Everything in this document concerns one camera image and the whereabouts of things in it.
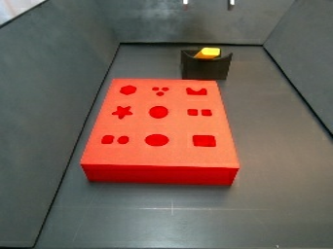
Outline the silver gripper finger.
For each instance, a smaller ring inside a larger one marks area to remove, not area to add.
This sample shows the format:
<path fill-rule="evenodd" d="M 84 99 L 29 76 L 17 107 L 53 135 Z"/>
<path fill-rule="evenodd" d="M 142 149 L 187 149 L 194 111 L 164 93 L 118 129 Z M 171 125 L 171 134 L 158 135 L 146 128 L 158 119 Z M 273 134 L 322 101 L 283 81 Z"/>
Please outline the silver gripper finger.
<path fill-rule="evenodd" d="M 189 8 L 189 0 L 182 0 L 183 10 Z"/>
<path fill-rule="evenodd" d="M 235 6 L 235 0 L 227 0 L 227 10 L 229 11 L 233 10 L 234 6 Z"/>

